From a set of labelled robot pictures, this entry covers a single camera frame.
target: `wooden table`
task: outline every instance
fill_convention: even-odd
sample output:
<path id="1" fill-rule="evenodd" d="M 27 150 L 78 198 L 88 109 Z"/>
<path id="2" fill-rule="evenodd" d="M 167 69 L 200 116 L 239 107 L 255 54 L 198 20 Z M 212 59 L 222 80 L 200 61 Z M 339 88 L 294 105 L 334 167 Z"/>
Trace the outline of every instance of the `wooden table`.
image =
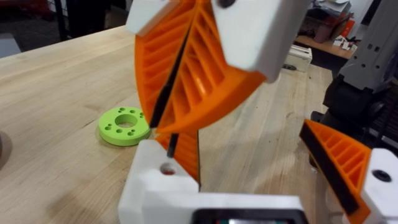
<path id="1" fill-rule="evenodd" d="M 354 54 L 352 50 L 344 50 L 339 46 L 333 45 L 333 41 L 331 40 L 324 43 L 316 43 L 312 38 L 301 35 L 296 37 L 295 41 L 346 59 L 350 59 Z"/>
<path id="2" fill-rule="evenodd" d="M 0 223 L 118 223 L 136 147 L 105 143 L 97 121 L 139 107 L 133 47 L 119 27 L 0 60 Z M 311 223 L 323 223 L 325 183 L 299 131 L 325 110 L 330 82 L 319 67 L 283 70 L 201 130 L 202 191 L 299 195 Z"/>

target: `screw hole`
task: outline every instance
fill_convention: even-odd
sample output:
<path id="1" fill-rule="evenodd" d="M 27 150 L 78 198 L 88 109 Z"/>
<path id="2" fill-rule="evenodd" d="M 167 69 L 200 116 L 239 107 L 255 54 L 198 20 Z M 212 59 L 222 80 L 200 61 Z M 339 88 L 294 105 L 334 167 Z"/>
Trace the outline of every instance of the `screw hole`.
<path id="1" fill-rule="evenodd" d="M 383 182 L 391 182 L 391 177 L 388 173 L 383 170 L 372 170 L 373 176 Z"/>
<path id="2" fill-rule="evenodd" d="M 224 9 L 232 6 L 235 3 L 235 0 L 218 0 L 218 5 Z"/>
<path id="3" fill-rule="evenodd" d="M 175 168 L 172 164 L 165 163 L 160 166 L 160 171 L 164 175 L 174 175 L 175 174 Z"/>

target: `screw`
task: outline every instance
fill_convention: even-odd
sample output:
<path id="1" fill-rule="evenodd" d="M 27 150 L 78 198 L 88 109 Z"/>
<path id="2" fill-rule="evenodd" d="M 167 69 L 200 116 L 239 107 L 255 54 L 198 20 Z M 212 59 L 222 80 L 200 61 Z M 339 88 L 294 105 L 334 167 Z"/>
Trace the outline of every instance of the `screw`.
<path id="1" fill-rule="evenodd" d="M 219 4 L 222 8 L 226 9 L 226 8 L 232 6 L 232 5 L 235 3 L 235 1 L 236 1 L 236 0 L 218 0 L 218 4 Z"/>
<path id="2" fill-rule="evenodd" d="M 391 182 L 391 177 L 388 173 L 384 172 L 383 170 L 373 170 L 372 171 L 373 176 L 375 178 L 383 181 L 383 182 Z"/>

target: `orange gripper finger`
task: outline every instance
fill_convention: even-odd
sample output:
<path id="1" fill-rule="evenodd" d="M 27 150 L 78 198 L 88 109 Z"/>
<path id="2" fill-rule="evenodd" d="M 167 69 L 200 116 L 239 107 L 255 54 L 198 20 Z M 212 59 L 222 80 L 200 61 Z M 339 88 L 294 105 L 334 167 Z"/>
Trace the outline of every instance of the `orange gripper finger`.
<path id="1" fill-rule="evenodd" d="M 170 136 L 171 134 L 160 134 L 156 137 L 156 141 L 158 141 L 164 149 L 167 149 Z M 174 159 L 200 184 L 198 131 L 180 133 L 178 135 Z"/>
<path id="2" fill-rule="evenodd" d="M 136 81 L 148 123 L 187 42 L 158 133 L 192 132 L 242 103 L 266 78 L 226 64 L 210 0 L 183 0 L 147 35 L 136 37 Z"/>
<path id="3" fill-rule="evenodd" d="M 371 149 L 318 122 L 305 120 L 300 137 L 327 179 L 347 219 L 360 224 L 370 214 L 361 198 Z"/>

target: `green disc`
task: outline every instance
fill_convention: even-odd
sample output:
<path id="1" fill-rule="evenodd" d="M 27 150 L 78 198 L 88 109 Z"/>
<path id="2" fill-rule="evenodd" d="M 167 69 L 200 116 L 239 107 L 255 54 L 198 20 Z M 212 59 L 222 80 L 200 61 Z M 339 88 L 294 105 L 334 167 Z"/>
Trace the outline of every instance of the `green disc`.
<path id="1" fill-rule="evenodd" d="M 98 123 L 101 137 L 116 146 L 134 146 L 150 136 L 142 110 L 133 107 L 113 108 Z"/>

